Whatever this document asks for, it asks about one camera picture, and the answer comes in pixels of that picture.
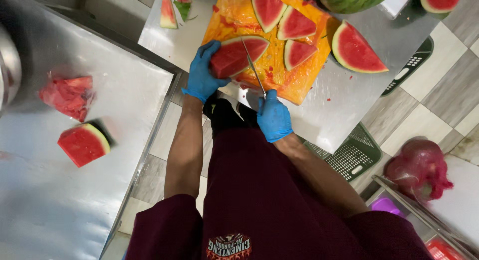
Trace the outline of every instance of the orange cutting board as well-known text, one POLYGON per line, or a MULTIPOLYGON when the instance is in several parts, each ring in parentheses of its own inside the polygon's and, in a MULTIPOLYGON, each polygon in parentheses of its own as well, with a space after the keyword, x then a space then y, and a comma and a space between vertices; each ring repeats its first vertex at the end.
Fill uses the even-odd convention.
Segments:
MULTIPOLYGON (((279 97, 301 105, 331 51, 332 37, 341 22, 315 6, 309 4, 303 6, 303 0, 281 1, 316 23, 315 35, 297 41, 314 45, 318 51, 293 70, 287 71, 284 66, 286 41, 276 37, 278 26, 265 33, 256 19, 251 0, 218 0, 213 6, 213 15, 202 44, 212 39, 225 41, 240 35, 258 35, 266 38, 271 44, 263 56, 254 63, 264 89, 276 89, 279 97)), ((234 79, 258 87, 258 80, 250 68, 236 75, 234 79)))

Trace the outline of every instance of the maroon shirt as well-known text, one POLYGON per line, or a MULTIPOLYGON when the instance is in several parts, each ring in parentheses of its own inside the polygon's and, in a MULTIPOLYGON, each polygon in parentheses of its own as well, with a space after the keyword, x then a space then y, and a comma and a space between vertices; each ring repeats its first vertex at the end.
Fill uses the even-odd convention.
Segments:
POLYGON ((132 259, 432 259, 411 223, 387 212, 342 219, 256 129, 214 140, 203 219, 172 196, 136 215, 132 259))

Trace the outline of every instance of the person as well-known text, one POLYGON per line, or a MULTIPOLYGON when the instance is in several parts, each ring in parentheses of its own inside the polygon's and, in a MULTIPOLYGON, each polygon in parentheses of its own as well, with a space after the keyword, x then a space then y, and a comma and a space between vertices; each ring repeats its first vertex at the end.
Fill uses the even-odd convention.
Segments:
POLYGON ((432 259, 411 223, 369 211, 349 183, 311 153, 269 90, 259 111, 216 98, 211 41, 190 66, 166 166, 165 199, 136 215, 126 260, 432 259), (203 218, 195 206, 203 165, 201 113, 213 151, 203 218))

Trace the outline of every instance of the metal bowl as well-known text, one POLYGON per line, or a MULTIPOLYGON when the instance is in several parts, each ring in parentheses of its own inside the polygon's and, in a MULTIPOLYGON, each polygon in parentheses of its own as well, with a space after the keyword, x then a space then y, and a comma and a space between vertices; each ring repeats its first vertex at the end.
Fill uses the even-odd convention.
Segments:
POLYGON ((20 88, 21 63, 15 43, 0 24, 0 115, 20 88))

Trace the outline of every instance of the printed logo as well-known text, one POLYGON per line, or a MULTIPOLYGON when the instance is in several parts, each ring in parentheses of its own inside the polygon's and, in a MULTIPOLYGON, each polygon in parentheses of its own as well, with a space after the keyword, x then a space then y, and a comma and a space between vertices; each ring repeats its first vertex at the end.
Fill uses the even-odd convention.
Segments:
POLYGON ((251 241, 243 234, 209 239, 206 253, 211 260, 248 260, 251 241))

